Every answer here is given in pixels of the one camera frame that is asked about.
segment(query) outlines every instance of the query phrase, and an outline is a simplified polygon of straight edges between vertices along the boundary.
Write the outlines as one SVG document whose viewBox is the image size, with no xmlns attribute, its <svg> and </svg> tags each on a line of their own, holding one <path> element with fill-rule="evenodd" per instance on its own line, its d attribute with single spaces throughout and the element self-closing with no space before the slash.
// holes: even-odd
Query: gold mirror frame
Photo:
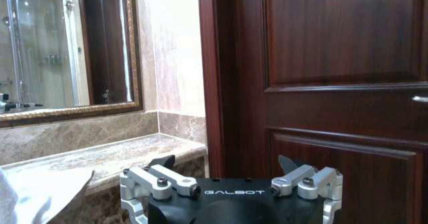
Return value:
<svg viewBox="0 0 428 224">
<path fill-rule="evenodd" d="M 136 0 L 126 0 L 127 7 L 127 26 L 128 26 L 128 42 L 130 42 L 130 67 L 131 67 L 131 79 L 132 79 L 132 93 L 134 101 L 92 105 L 81 107 L 71 107 L 61 109 L 37 110 L 36 112 L 19 112 L 0 115 L 0 128 L 12 127 L 19 125 L 39 124 L 52 121 L 69 120 L 93 116 L 102 116 L 108 114 L 118 114 L 131 111 L 142 110 L 143 108 L 143 95 L 142 95 L 142 80 L 140 80 L 140 63 L 139 63 L 139 48 L 138 48 L 138 22 L 136 22 Z"/>
</svg>

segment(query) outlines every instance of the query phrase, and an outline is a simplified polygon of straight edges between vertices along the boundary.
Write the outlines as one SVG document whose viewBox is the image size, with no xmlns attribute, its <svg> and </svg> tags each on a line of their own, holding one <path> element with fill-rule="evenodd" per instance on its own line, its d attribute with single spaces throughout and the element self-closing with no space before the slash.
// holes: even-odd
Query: faucet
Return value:
<svg viewBox="0 0 428 224">
<path fill-rule="evenodd" d="M 29 107 L 41 107 L 43 104 L 36 103 L 19 103 L 19 102 L 8 102 L 8 94 L 0 93 L 0 113 L 9 111 L 13 108 L 29 108 Z"/>
<path fill-rule="evenodd" d="M 12 102 L 8 102 L 8 94 L 0 93 L 0 113 L 9 111 L 11 108 L 16 108 L 16 104 Z"/>
</svg>

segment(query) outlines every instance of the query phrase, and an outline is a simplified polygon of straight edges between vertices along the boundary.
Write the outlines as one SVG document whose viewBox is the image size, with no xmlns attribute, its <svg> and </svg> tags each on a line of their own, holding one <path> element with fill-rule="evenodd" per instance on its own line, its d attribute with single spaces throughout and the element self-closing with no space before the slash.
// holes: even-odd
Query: marble countertop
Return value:
<svg viewBox="0 0 428 224">
<path fill-rule="evenodd" d="M 85 195 L 89 195 L 119 185 L 118 174 L 124 168 L 143 167 L 154 158 L 167 155 L 175 155 L 175 163 L 180 164 L 206 156 L 206 148 L 204 144 L 154 134 L 0 167 L 5 173 L 21 172 L 21 174 L 33 170 L 91 168 L 93 175 L 85 187 Z"/>
</svg>

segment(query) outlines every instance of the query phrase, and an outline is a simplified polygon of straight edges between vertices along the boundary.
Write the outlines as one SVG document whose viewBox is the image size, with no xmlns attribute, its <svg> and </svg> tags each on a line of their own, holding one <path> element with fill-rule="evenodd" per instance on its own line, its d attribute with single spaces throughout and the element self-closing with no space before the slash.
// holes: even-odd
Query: mirror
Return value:
<svg viewBox="0 0 428 224">
<path fill-rule="evenodd" d="M 0 0 L 0 120 L 140 109 L 134 7 Z"/>
</svg>

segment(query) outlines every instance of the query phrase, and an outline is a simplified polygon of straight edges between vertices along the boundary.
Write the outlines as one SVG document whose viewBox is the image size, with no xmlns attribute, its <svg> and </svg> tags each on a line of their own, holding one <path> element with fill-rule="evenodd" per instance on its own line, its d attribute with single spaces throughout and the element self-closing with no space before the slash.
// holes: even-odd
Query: logo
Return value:
<svg viewBox="0 0 428 224">
<path fill-rule="evenodd" d="M 222 190 L 206 190 L 204 195 L 255 195 L 262 194 L 263 190 L 235 190 L 235 191 L 222 191 Z"/>
</svg>

